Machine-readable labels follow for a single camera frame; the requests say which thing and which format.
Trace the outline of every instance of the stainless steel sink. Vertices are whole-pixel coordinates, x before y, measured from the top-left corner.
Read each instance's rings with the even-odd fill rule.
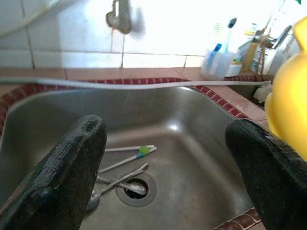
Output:
[[[85,215],[82,230],[210,230],[252,207],[224,142],[233,117],[185,87],[47,92],[15,104],[0,147],[0,206],[69,127],[88,114],[105,120],[108,148],[154,144],[158,149],[104,174],[117,179],[148,162],[148,171],[130,181],[147,187],[148,195],[112,190]],[[105,153],[100,167],[134,154]]]

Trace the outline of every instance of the white cable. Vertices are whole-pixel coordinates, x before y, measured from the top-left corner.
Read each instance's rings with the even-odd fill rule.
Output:
[[[33,78],[33,77],[1,77],[0,84],[40,84],[40,85],[57,85],[69,86],[79,88],[92,89],[109,89],[109,90],[148,90],[169,88],[178,86],[197,86],[197,85],[267,85],[270,81],[180,81],[170,83],[158,84],[144,84],[144,85],[121,85],[121,84],[102,84],[91,83],[75,80],[59,80],[51,78]]]
[[[54,8],[56,5],[61,3],[64,0],[51,0],[49,3],[46,3],[42,8],[40,8],[37,12],[34,14],[23,18],[21,21],[17,22],[16,24],[8,26],[7,29],[0,31],[0,37],[7,36],[17,30],[20,30],[21,28],[29,25],[30,23],[34,22],[41,16],[43,16],[45,13],[50,11],[52,8]]]

